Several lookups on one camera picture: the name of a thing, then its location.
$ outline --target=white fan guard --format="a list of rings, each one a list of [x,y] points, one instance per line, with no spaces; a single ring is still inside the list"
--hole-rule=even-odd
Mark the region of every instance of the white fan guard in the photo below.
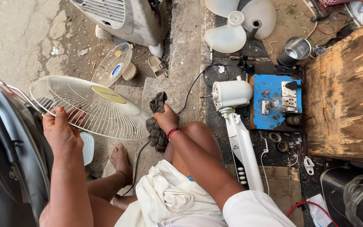
[[[149,135],[145,127],[147,113],[117,92],[96,83],[52,75],[34,82],[30,94],[39,106],[53,115],[56,107],[63,107],[68,122],[88,132],[125,140]],[[72,114],[75,119],[71,116],[73,110],[79,110],[85,117],[80,119]]]
[[[132,56],[129,43],[122,43],[110,50],[92,77],[92,82],[109,87],[124,72]]]

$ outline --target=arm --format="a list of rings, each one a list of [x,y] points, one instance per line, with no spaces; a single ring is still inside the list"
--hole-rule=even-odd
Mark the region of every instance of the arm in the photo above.
[[[78,117],[78,110],[70,111]],[[67,114],[56,108],[56,117],[46,114],[43,118],[44,135],[53,154],[51,196],[45,226],[92,227],[93,215],[86,188],[83,166],[83,141],[79,130],[67,122]]]
[[[169,105],[165,104],[164,109],[164,114],[155,113],[154,117],[167,134],[170,130],[179,127],[179,121]],[[245,190],[219,161],[210,156],[184,132],[174,132],[171,139],[194,180],[211,195],[221,210],[232,195]]]

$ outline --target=white shirt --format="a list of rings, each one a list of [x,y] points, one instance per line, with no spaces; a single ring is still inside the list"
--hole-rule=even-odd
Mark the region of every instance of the white shirt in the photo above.
[[[295,227],[265,193],[243,191],[224,205],[224,218],[203,214],[184,215],[158,223],[158,227]]]

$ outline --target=blue wire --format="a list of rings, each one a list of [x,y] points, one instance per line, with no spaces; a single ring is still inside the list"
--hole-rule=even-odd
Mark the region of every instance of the blue wire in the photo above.
[[[299,156],[299,173],[300,173],[300,186],[302,187],[303,197],[305,197],[305,200],[306,200],[306,192],[305,192],[305,188],[303,187],[303,179],[302,179],[302,158],[300,157],[301,149],[302,149],[302,143],[300,143],[299,152],[298,152],[298,156]],[[312,223],[313,223],[313,216],[310,213],[309,204],[304,204],[304,206],[305,206],[305,209],[309,212],[310,218],[312,219]]]

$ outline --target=gray air cooler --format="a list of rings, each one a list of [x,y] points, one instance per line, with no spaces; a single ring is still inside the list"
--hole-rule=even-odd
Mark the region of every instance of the gray air cooler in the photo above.
[[[169,32],[165,0],[70,0],[96,25],[162,57]]]

